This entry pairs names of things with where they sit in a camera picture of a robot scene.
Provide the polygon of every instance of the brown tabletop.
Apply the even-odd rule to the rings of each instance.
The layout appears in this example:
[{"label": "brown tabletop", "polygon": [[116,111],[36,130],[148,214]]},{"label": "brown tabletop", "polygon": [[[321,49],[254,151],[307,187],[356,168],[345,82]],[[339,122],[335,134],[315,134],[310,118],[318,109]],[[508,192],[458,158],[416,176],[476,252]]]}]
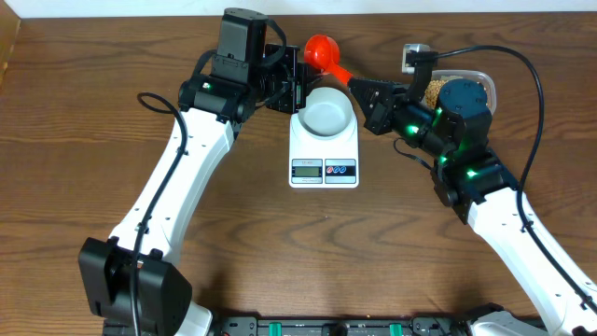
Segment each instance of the brown tabletop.
[{"label": "brown tabletop", "polygon": [[[409,82],[402,46],[498,44],[535,64],[546,125],[527,193],[561,245],[597,278],[597,15],[428,14],[277,17],[289,42],[333,36],[359,76]],[[176,102],[220,18],[26,20],[0,95],[0,334],[99,334],[76,257],[129,211],[174,119],[139,91]],[[534,83],[501,53],[442,60],[495,81],[490,145],[519,176],[537,122]],[[359,123],[364,121],[357,109]],[[497,302],[536,310],[504,263],[451,209],[428,172],[359,129],[353,190],[287,183],[289,117],[261,109],[217,167],[191,219],[180,270],[212,309],[276,316],[460,313]]]}]

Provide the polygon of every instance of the white scale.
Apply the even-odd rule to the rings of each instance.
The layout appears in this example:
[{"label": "white scale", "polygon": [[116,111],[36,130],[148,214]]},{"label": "white scale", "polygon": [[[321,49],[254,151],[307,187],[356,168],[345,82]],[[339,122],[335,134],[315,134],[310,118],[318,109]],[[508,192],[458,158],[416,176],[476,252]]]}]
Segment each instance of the white scale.
[{"label": "white scale", "polygon": [[290,118],[288,183],[292,188],[356,188],[358,130],[350,99],[318,88]]}]

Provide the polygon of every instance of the red spoon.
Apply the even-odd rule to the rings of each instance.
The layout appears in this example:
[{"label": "red spoon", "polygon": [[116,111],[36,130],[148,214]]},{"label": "red spoon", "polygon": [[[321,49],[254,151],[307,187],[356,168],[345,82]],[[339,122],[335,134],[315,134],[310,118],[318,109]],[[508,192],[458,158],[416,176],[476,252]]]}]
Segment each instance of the red spoon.
[{"label": "red spoon", "polygon": [[332,74],[344,85],[353,77],[353,74],[340,67],[340,49],[331,37],[314,35],[305,47],[305,62],[311,66],[324,70],[325,74]]}]

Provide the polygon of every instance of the white wall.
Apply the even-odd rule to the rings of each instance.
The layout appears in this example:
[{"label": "white wall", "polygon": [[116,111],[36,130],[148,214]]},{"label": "white wall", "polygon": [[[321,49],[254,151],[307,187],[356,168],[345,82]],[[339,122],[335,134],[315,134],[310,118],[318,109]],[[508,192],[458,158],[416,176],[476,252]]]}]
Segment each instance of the white wall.
[{"label": "white wall", "polygon": [[594,11],[597,0],[6,0],[24,19],[222,15],[243,7],[276,14]]}]

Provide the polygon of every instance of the clear container of grain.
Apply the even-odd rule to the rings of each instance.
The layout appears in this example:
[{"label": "clear container of grain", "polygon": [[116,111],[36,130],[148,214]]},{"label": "clear container of grain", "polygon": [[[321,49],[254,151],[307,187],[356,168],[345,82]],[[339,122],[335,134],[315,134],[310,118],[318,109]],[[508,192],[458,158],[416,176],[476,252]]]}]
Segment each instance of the clear container of grain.
[{"label": "clear container of grain", "polygon": [[492,112],[497,106],[497,95],[495,95],[495,84],[491,77],[479,71],[472,70],[436,70],[431,75],[431,80],[453,80],[466,78],[480,83],[487,92],[487,107]]}]

